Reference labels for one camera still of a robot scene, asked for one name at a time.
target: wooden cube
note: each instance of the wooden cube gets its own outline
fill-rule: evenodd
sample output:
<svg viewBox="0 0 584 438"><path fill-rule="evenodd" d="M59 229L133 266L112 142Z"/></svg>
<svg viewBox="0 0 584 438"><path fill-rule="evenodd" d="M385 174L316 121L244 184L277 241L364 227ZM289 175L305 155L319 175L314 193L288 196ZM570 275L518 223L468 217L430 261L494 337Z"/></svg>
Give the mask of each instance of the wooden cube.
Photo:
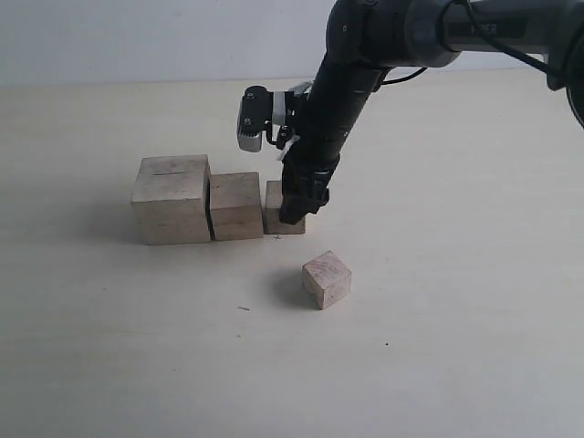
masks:
<svg viewBox="0 0 584 438"><path fill-rule="evenodd" d="M280 207L282 206L282 182L268 181L266 184L266 206L264 222L267 235L303 235L307 231L307 219L303 217L297 224L280 222Z"/></svg>
<svg viewBox="0 0 584 438"><path fill-rule="evenodd" d="M332 251L302 267L302 284L323 310L347 296L351 277L350 270Z"/></svg>
<svg viewBox="0 0 584 438"><path fill-rule="evenodd" d="M209 173L206 155L142 160L131 205L147 245L211 241Z"/></svg>
<svg viewBox="0 0 584 438"><path fill-rule="evenodd" d="M212 175L209 210L218 241L264 237L259 173Z"/></svg>

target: wooden block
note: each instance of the wooden block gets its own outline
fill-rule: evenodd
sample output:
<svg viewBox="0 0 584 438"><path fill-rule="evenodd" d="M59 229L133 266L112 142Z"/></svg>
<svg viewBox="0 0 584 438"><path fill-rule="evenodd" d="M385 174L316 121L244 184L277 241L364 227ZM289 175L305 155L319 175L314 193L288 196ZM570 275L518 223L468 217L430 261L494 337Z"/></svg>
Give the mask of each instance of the wooden block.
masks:
<svg viewBox="0 0 584 438"><path fill-rule="evenodd" d="M347 296L351 277L350 270L332 251L302 267L302 284L323 310Z"/></svg>
<svg viewBox="0 0 584 438"><path fill-rule="evenodd" d="M259 173L212 175L209 210L216 240L264 237Z"/></svg>
<svg viewBox="0 0 584 438"><path fill-rule="evenodd" d="M266 184L266 206L264 222L267 235L303 235L307 231L307 219L302 218L295 225L280 222L280 207L282 206L282 182L268 181Z"/></svg>
<svg viewBox="0 0 584 438"><path fill-rule="evenodd" d="M147 245L211 241L209 173L206 155L142 160L131 205Z"/></svg>

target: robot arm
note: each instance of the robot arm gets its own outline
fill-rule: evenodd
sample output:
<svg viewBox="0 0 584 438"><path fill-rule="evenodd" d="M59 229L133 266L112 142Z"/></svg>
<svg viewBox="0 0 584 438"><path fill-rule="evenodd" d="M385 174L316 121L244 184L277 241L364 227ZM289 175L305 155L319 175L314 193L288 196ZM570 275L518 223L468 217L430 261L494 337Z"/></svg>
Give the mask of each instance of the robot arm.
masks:
<svg viewBox="0 0 584 438"><path fill-rule="evenodd" d="M395 82L385 80L390 71L443 68L464 51L502 51L542 70L584 126L584 0L338 0L310 90L252 87L242 99L240 147L259 151L266 131L283 150L282 222L328 203L340 151L370 95Z"/></svg>

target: white wall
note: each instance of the white wall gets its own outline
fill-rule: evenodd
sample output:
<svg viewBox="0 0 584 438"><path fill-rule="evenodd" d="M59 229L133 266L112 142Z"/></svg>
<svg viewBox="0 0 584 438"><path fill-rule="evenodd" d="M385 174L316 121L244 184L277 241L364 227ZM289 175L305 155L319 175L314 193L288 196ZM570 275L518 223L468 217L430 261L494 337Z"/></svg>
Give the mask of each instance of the white wall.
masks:
<svg viewBox="0 0 584 438"><path fill-rule="evenodd" d="M0 85L311 77L334 0L2 0ZM509 68L471 54L450 68Z"/></svg>

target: large wooden block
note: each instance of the large wooden block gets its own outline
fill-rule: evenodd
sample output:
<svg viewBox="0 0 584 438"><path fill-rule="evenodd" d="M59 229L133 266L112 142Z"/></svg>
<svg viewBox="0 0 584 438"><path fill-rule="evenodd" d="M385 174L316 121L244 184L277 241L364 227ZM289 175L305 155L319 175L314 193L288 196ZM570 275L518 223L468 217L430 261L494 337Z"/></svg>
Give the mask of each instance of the large wooden block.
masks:
<svg viewBox="0 0 584 438"><path fill-rule="evenodd" d="M209 210L218 241L264 237L259 173L212 175Z"/></svg>
<svg viewBox="0 0 584 438"><path fill-rule="evenodd" d="M302 267L302 284L323 310L347 296L351 277L350 270L332 251Z"/></svg>
<svg viewBox="0 0 584 438"><path fill-rule="evenodd" d="M282 206L282 182L268 181L266 184L266 205L264 221L267 235L303 235L307 231L306 217L297 224L280 222L280 207Z"/></svg>
<svg viewBox="0 0 584 438"><path fill-rule="evenodd" d="M147 245L211 241L209 173L206 155L142 160L131 205Z"/></svg>

